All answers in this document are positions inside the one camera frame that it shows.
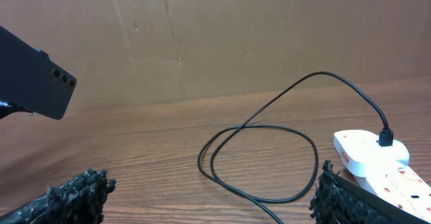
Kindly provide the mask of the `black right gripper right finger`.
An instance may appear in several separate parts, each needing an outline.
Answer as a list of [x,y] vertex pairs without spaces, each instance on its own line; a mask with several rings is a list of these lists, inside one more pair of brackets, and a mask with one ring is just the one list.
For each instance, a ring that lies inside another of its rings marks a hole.
[[371,194],[333,171],[327,160],[322,165],[310,217],[319,224],[427,224],[389,202]]

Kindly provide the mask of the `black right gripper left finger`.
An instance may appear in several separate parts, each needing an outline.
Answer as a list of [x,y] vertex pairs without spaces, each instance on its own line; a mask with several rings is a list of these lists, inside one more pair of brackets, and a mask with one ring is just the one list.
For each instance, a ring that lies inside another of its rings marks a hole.
[[100,224],[116,180],[107,170],[88,169],[70,181],[1,216],[1,224]]

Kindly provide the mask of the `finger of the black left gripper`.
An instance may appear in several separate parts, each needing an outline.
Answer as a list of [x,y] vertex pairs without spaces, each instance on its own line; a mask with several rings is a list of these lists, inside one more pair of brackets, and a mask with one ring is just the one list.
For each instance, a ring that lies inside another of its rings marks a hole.
[[28,110],[17,104],[6,102],[4,100],[0,101],[0,119],[3,119],[6,116],[9,116],[10,114],[13,114],[16,112],[26,112],[26,113],[29,113],[30,115],[33,115],[34,113],[33,111]]

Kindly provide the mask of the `blue-screen smartphone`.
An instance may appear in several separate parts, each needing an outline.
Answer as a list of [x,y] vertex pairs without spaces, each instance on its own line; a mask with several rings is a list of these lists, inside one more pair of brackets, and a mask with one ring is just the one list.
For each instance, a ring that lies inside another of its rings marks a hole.
[[60,120],[76,85],[47,53],[1,28],[1,100]]

